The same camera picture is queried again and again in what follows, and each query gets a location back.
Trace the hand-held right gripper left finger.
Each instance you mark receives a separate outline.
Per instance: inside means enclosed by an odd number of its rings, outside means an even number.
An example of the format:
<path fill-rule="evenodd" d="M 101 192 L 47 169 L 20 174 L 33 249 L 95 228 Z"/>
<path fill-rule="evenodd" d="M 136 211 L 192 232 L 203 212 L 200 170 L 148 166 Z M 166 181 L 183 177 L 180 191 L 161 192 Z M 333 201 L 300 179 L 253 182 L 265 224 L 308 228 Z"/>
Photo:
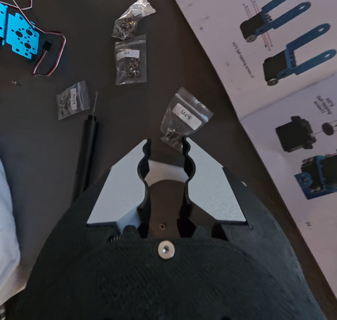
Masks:
<path fill-rule="evenodd" d="M 145 178 L 150 155 L 151 140 L 147 138 L 111 167 L 88 226 L 113 226 L 119 234 L 126 226 L 134 226 L 141 236 L 148 235 L 151 201 Z"/>

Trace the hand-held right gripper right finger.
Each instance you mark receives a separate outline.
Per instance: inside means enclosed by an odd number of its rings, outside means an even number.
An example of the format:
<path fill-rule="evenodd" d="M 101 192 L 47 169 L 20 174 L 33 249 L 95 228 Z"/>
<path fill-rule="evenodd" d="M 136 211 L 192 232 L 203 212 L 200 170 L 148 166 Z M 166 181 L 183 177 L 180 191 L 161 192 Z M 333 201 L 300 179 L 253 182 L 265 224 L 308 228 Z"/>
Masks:
<path fill-rule="evenodd" d="M 190 138 L 182 141 L 187 180 L 182 203 L 182 221 L 192 227 L 216 224 L 246 224 L 224 167 Z"/>

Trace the blue servo bracket assembly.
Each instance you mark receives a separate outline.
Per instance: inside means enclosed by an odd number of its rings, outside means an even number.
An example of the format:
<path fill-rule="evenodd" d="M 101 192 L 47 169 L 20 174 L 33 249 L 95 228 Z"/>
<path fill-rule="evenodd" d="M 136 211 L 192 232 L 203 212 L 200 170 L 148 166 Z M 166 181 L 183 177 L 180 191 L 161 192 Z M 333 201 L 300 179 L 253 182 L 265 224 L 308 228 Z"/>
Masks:
<path fill-rule="evenodd" d="M 19 13 L 10 14 L 8 6 L 0 4 L 0 48 L 10 46 L 11 50 L 32 60 L 38 53 L 39 33 Z"/>

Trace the white foam sheet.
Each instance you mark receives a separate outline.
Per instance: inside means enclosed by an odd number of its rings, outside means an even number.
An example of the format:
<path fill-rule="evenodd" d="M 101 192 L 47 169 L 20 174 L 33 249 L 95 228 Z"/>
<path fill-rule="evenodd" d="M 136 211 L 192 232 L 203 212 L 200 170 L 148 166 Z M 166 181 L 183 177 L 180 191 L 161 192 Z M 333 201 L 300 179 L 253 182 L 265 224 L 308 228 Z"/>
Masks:
<path fill-rule="evenodd" d="M 183 167 L 153 160 L 149 160 L 148 164 L 149 172 L 145 177 L 145 181 L 149 187 L 163 180 L 173 180 L 181 183 L 185 183 L 188 180 L 188 175 Z"/>

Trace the black screwdriver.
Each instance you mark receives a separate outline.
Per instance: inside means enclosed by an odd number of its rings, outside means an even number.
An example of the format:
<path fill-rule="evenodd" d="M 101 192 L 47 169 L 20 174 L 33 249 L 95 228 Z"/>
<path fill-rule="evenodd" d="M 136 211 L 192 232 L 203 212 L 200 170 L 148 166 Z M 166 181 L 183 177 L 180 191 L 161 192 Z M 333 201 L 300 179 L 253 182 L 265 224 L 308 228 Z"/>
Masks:
<path fill-rule="evenodd" d="M 95 115 L 96 104 L 98 98 L 98 91 L 95 92 L 95 99 L 93 109 L 87 119 L 84 120 L 81 146 L 78 154 L 77 168 L 74 178 L 74 189 L 72 193 L 71 202 L 78 199 L 88 188 L 90 179 L 92 160 L 94 155 L 98 122 Z"/>

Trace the small clear bag of screws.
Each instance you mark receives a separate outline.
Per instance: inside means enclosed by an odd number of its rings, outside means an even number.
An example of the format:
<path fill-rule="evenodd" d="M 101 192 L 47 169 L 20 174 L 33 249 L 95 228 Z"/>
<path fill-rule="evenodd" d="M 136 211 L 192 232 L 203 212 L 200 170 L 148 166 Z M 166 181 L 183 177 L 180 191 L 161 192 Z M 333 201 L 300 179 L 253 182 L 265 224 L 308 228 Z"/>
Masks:
<path fill-rule="evenodd" d="M 58 120 L 90 109 L 90 99 L 85 81 L 77 82 L 56 96 Z"/>

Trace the person's white t-shirt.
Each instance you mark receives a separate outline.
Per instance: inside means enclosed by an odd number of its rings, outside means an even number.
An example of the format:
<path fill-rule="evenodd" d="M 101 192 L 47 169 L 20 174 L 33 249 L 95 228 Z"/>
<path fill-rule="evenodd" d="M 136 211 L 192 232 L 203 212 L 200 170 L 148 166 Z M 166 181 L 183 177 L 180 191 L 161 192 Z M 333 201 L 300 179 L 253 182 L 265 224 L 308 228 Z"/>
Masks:
<path fill-rule="evenodd" d="M 17 282 L 21 252 L 16 234 L 11 191 L 0 162 L 0 304 L 3 305 L 20 286 Z"/>

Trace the clear labelled bag of nuts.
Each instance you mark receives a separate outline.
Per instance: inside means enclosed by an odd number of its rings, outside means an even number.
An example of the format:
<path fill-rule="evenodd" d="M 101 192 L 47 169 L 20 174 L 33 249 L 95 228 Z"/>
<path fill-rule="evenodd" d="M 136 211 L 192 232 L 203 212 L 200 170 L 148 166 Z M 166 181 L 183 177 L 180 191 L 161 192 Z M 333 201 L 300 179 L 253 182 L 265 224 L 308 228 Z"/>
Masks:
<path fill-rule="evenodd" d="M 116 85 L 147 82 L 146 35 L 115 42 Z"/>

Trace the assembly instruction booklet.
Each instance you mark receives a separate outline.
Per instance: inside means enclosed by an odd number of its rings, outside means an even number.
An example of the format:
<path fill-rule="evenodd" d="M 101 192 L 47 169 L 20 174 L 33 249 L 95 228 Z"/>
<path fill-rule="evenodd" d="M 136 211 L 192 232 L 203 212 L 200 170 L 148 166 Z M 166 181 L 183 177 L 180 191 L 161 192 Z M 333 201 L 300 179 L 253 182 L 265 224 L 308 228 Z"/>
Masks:
<path fill-rule="evenodd" d="M 176 0 L 336 296 L 337 0 Z"/>

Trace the crumpled clear bag of nuts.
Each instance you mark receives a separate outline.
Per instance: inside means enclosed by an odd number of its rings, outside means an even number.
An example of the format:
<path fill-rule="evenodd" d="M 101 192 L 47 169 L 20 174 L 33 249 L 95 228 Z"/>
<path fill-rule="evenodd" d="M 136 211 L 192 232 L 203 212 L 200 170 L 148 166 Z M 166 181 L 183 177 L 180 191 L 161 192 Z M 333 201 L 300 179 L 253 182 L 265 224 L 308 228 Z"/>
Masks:
<path fill-rule="evenodd" d="M 115 20 L 111 37 L 123 41 L 135 36 L 139 21 L 154 13 L 156 10 L 148 0 L 137 0 Z"/>

